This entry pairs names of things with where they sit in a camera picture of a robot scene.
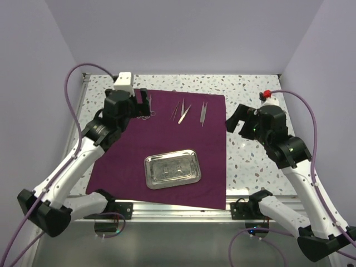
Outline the steel pointed tweezers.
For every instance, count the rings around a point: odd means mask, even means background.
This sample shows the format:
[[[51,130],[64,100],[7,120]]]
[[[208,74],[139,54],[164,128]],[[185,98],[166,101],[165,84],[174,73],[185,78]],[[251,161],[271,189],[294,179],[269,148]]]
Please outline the steel pointed tweezers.
[[[184,99],[182,99],[181,101],[178,101],[178,103],[176,104],[176,106],[171,114],[170,121],[175,120],[179,109],[182,109],[182,110],[184,109]]]

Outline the purple cloth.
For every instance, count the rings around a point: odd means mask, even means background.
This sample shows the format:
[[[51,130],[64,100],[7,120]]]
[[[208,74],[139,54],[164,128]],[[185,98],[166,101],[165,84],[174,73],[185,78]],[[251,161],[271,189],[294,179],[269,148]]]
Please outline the purple cloth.
[[[222,95],[150,91],[156,115],[133,119],[121,138],[95,162],[86,188],[105,190],[117,199],[223,209],[226,203],[226,109]],[[174,121],[171,114],[184,99]],[[201,127],[202,103],[207,102]],[[178,121],[191,105],[182,121]],[[194,184],[151,190],[145,181],[145,158],[180,150],[194,150],[201,180]]]

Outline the steel instrument tray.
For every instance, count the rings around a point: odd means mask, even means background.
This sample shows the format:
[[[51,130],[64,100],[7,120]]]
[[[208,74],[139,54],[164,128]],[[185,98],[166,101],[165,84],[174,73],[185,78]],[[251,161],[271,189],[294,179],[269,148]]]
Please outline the steel instrument tray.
[[[201,169],[194,150],[181,150],[145,158],[146,186],[151,190],[194,184]]]

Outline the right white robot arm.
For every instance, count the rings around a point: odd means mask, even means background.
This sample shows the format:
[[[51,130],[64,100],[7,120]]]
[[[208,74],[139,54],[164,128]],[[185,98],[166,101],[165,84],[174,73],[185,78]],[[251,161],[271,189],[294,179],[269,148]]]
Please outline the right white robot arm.
[[[286,114],[281,107],[252,108],[240,104],[226,120],[227,132],[234,132],[240,121],[244,124],[239,135],[263,146],[268,158],[291,183],[306,216],[287,207],[268,190],[250,195],[247,202],[237,202],[237,211],[277,221],[297,239],[301,252],[312,262],[354,241],[355,227],[340,216],[319,178],[312,177],[312,156],[302,139],[288,133]]]

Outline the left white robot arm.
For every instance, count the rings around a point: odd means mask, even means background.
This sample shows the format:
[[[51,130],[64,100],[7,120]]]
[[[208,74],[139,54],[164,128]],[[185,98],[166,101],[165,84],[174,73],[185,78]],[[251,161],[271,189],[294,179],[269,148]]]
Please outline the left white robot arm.
[[[150,115],[147,89],[135,94],[123,90],[106,90],[103,108],[80,131],[76,147],[48,178],[32,191],[22,190],[18,202],[27,219],[50,237],[59,236],[71,222],[99,214],[107,219],[114,215],[113,196],[97,190],[69,200],[67,197],[81,176],[120,139],[131,119]]]

